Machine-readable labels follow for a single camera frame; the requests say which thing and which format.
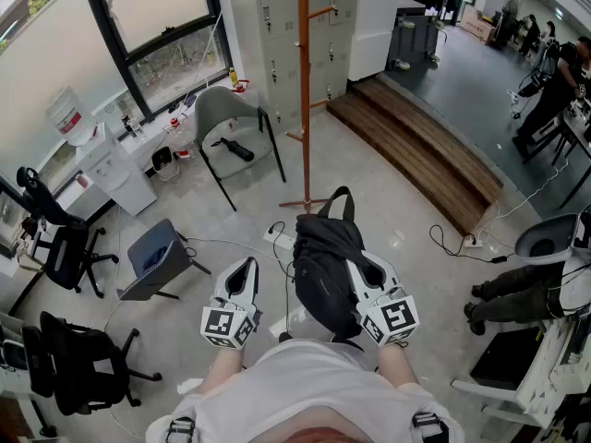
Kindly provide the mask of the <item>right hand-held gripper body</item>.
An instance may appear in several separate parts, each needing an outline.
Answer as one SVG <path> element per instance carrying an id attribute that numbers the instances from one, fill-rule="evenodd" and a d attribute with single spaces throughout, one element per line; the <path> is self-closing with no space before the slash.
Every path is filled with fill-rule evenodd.
<path id="1" fill-rule="evenodd" d="M 420 324 L 414 296 L 403 286 L 367 297 L 356 309 L 361 327 L 379 347 L 406 341 Z"/>

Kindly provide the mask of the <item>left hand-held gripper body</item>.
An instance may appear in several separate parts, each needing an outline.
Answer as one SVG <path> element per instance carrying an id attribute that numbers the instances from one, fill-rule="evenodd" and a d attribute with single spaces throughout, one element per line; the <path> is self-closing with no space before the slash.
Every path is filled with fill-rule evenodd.
<path id="1" fill-rule="evenodd" d="M 242 350 L 261 315 L 254 304 L 214 297 L 212 305 L 203 307 L 200 334 L 215 347 Z"/>

